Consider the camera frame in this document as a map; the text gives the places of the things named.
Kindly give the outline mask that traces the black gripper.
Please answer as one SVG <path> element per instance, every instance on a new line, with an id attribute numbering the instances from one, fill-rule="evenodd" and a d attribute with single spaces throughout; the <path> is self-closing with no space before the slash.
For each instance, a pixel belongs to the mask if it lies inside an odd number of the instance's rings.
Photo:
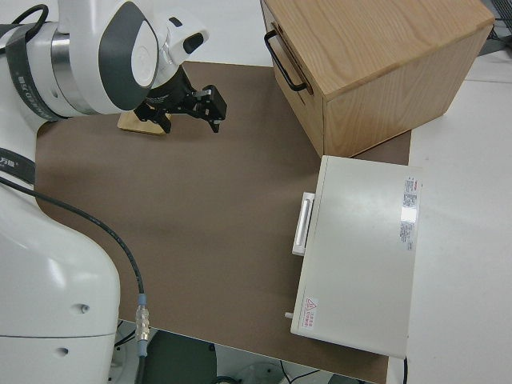
<path id="1" fill-rule="evenodd" d="M 179 66 L 171 79 L 151 89 L 134 110 L 139 120 L 137 131 L 154 135 L 168 134 L 171 122 L 166 114 L 185 113 L 207 121 L 214 133 L 219 132 L 220 124 L 226 119 L 227 104 L 216 86 L 208 85 L 203 91 L 203 96 L 194 96 L 198 90 L 192 86 L 183 66 Z"/>

